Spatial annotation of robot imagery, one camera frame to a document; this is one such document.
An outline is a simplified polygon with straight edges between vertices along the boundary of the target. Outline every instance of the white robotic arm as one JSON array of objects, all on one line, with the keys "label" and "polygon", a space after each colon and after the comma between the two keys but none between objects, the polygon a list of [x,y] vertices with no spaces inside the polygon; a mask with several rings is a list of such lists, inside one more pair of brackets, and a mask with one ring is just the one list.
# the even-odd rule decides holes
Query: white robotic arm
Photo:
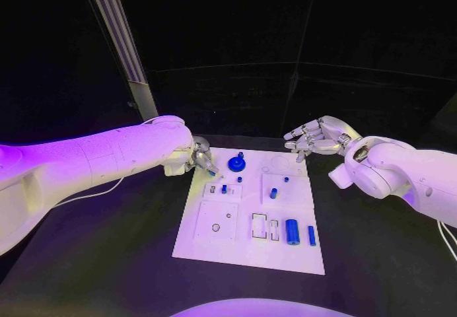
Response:
[{"label": "white robotic arm", "polygon": [[18,243],[57,202],[82,190],[164,166],[210,173],[209,144],[174,116],[86,137],[24,147],[0,145],[0,255]]},{"label": "white robotic arm", "polygon": [[294,129],[285,147],[298,152],[297,161],[311,152],[340,154],[344,163],[328,173],[338,188],[353,183],[366,194],[382,199],[399,196],[410,207],[457,227],[457,155],[415,150],[385,137],[361,138],[337,118],[324,116]]}]

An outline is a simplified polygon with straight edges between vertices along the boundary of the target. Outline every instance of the black table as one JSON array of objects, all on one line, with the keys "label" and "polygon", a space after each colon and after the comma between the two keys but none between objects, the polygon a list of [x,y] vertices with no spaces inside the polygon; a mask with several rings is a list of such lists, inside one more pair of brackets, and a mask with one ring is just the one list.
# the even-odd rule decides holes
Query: black table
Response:
[{"label": "black table", "polygon": [[[214,147],[284,151],[279,139],[206,138]],[[354,316],[454,316],[457,267],[435,221],[397,197],[337,189],[327,172],[341,160],[307,159],[324,276],[171,258],[193,172],[165,177],[157,167],[49,212],[0,286],[0,313],[167,316],[248,297]]]}]

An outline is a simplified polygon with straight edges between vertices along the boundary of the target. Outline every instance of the white pegboard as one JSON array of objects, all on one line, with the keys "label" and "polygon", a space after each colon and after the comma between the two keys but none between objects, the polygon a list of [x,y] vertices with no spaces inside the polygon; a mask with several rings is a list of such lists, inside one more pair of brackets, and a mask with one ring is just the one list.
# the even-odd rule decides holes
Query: white pegboard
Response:
[{"label": "white pegboard", "polygon": [[[245,156],[245,170],[232,172],[227,161],[237,152]],[[194,171],[173,257],[323,275],[304,162],[295,162],[292,153],[222,148],[212,148],[212,157],[220,172],[213,177],[204,170]],[[269,198],[271,188],[278,189],[275,199]],[[298,221],[301,243],[297,246],[286,244],[284,222],[288,219]],[[307,226],[314,226],[315,246],[310,245]],[[265,231],[266,238],[252,237],[253,230],[258,236]]]}]

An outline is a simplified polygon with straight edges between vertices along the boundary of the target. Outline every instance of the white board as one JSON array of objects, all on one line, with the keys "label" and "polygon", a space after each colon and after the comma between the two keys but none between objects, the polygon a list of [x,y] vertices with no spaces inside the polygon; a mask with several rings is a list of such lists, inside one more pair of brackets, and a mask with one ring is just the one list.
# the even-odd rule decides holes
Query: white board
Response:
[{"label": "white board", "polygon": [[[232,172],[227,161],[237,152],[245,169]],[[324,274],[307,167],[295,157],[292,153],[212,148],[220,171],[216,176],[194,171],[173,257]],[[299,245],[286,244],[288,219],[298,222]],[[308,226],[315,246],[310,245]]]}]

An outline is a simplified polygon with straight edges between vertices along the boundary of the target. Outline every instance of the silver mechanical hand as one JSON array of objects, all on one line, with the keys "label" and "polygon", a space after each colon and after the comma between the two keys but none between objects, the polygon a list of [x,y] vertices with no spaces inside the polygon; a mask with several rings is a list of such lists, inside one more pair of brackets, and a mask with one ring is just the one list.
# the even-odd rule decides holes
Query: silver mechanical hand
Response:
[{"label": "silver mechanical hand", "polygon": [[186,164],[186,171],[191,169],[193,166],[207,170],[210,175],[219,172],[219,169],[212,164],[212,152],[209,150],[209,142],[203,137],[193,136],[194,149],[191,158]]},{"label": "silver mechanical hand", "polygon": [[324,155],[336,153],[344,155],[351,144],[361,139],[350,125],[330,116],[299,125],[285,134],[284,139],[291,140],[298,136],[297,141],[288,141],[284,144],[292,153],[298,153],[297,162],[301,162],[311,152]]}]

